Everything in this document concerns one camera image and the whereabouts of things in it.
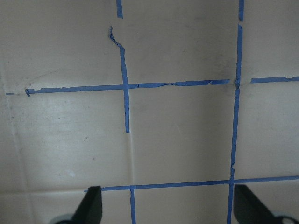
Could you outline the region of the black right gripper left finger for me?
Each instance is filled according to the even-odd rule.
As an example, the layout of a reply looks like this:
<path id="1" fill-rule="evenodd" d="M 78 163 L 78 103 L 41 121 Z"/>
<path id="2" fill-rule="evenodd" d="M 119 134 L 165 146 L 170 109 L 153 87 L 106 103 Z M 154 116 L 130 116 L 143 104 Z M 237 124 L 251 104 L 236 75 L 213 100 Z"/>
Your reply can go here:
<path id="1" fill-rule="evenodd" d="M 101 187 L 92 186 L 88 188 L 88 191 L 72 216 L 71 224 L 99 224 L 102 214 Z"/>

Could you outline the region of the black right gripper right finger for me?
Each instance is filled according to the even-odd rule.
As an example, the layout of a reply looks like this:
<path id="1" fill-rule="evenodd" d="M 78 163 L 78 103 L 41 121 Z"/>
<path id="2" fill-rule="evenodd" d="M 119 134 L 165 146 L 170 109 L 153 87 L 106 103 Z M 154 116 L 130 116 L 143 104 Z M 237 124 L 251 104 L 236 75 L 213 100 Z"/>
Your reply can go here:
<path id="1" fill-rule="evenodd" d="M 277 224 L 277 219 L 243 184 L 234 186 L 233 213 L 239 224 Z"/>

